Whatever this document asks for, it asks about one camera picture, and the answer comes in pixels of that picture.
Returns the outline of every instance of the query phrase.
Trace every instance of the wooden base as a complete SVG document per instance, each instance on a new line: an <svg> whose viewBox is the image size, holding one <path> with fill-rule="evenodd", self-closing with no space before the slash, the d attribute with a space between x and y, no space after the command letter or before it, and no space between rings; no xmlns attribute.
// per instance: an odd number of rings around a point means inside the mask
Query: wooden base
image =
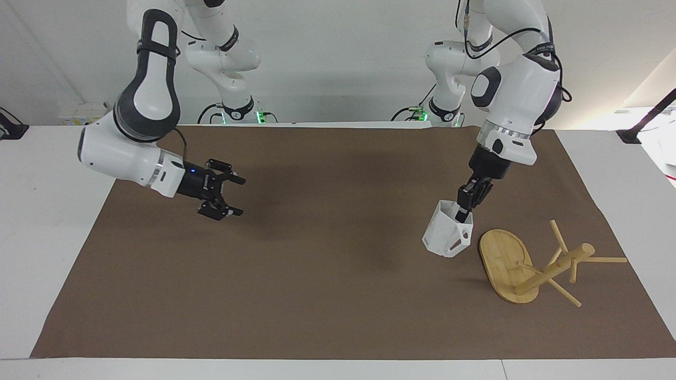
<svg viewBox="0 0 676 380"><path fill-rule="evenodd" d="M533 265L523 242L509 231L491 230L481 237L481 259L488 279L496 293L513 304L527 304L537 297L535 287L524 294L516 294L516 286L533 276L533 271L519 265Z"/></svg>

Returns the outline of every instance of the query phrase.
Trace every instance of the wooden peg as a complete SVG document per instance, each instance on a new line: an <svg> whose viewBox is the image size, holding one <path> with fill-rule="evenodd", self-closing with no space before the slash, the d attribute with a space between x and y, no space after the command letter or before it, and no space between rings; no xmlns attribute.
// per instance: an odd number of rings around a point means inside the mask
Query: wooden peg
<svg viewBox="0 0 676 380"><path fill-rule="evenodd" d="M577 282L577 259L571 259L571 277L569 279L571 284Z"/></svg>
<svg viewBox="0 0 676 380"><path fill-rule="evenodd" d="M559 248L556 250L556 253L552 256L552 259L549 261L549 264L547 264L547 266L552 265L553 263L555 263L555 262L558 260L558 257L561 256L561 252L563 252L563 250L561 249L561 247L559 247Z"/></svg>
<svg viewBox="0 0 676 380"><path fill-rule="evenodd" d="M550 220L550 225L552 226L554 236L556 236L556 240L558 241L558 246L561 247L561 250L563 250L563 253L567 254L569 252L568 247L566 246L566 242L563 241L563 236L561 236L561 231L558 230L558 226L556 225L556 221Z"/></svg>
<svg viewBox="0 0 676 380"><path fill-rule="evenodd" d="M552 286L558 290L559 293L561 293L565 298L568 298L568 301L572 302L575 307L580 308L582 307L582 302L578 301L577 298L573 297L572 294L570 294L566 289L563 289L561 285L559 285L556 281L549 279L547 280L548 283L552 284Z"/></svg>
<svg viewBox="0 0 676 380"><path fill-rule="evenodd" d="M528 269L532 272L535 272L535 273L544 273L544 271L542 271L542 270L540 270L540 269L538 269L538 268L536 268L532 265L524 264L522 262L517 262L516 265L519 265L521 268L526 268L526 269Z"/></svg>
<svg viewBox="0 0 676 380"><path fill-rule="evenodd" d="M616 262L622 264L629 261L626 258L586 258L583 262Z"/></svg>

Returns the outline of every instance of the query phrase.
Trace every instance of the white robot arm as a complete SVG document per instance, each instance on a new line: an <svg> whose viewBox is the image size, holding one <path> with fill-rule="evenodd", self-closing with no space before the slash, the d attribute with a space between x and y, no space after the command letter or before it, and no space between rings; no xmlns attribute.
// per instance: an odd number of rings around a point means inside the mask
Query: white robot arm
<svg viewBox="0 0 676 380"><path fill-rule="evenodd" d="M429 115L434 125L454 122L465 93L456 77L468 75L476 76L472 101L488 116L469 162L473 175L458 190L458 201L446 207L451 231L434 238L434 230L440 228L433 217L423 239L428 250L447 257L470 244L471 211L491 191L492 180L504 178L512 162L535 163L537 154L530 142L533 127L551 118L562 101L560 64L540 0L460 0L461 9L464 17L458 12L457 21L464 42L442 41L427 52L427 65L437 77L436 92L427 106ZM507 34L506 39L513 38L524 54L498 65L493 27Z"/></svg>
<svg viewBox="0 0 676 380"><path fill-rule="evenodd" d="M208 3L213 1L205 0L201 7L210 8ZM221 194L223 182L245 182L230 164L211 159L201 167L156 145L176 128L180 118L174 67L183 5L175 0L130 0L127 11L130 28L141 38L136 76L113 112L83 128L78 159L97 172L134 181L166 197L180 193L200 199L198 212L210 218L241 215L242 210L226 204ZM237 42L231 43L231 49Z"/></svg>
<svg viewBox="0 0 676 380"><path fill-rule="evenodd" d="M240 74L260 65L254 42L239 34L224 0L185 0L185 5L206 40L188 44L190 66L216 85L230 123L257 122L256 102Z"/></svg>

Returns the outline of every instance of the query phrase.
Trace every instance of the wooden mug tree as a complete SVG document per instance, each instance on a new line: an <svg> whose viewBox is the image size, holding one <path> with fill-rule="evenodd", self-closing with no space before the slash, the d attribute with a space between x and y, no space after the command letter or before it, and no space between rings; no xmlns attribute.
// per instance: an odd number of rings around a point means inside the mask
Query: wooden mug tree
<svg viewBox="0 0 676 380"><path fill-rule="evenodd" d="M596 250L588 243L569 251L556 221L551 220L550 224L558 242L558 249L542 270L533 266L525 245L511 232L491 230L481 237L479 251L488 279L502 299L513 304L532 302L539 293L540 285L549 283L579 308L582 303L555 282L554 277L570 269L569 281L576 283L577 265L581 262L627 262L626 258L592 257Z"/></svg>

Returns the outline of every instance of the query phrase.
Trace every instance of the brown paper surface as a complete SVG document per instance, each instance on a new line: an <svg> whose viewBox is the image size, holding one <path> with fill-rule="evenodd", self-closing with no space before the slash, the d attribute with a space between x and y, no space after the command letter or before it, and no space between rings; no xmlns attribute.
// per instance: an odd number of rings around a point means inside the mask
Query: brown paper surface
<svg viewBox="0 0 676 380"><path fill-rule="evenodd" d="M189 160L233 164L240 218L196 199L114 185L32 353L34 358L450 360L652 358L676 343L629 264L580 264L582 303L550 285L525 305L493 291L476 244L519 236L538 267L569 247L624 256L553 132L475 210L455 258L421 238L471 171L477 129L186 127ZM176 136L163 146L180 151Z"/></svg>

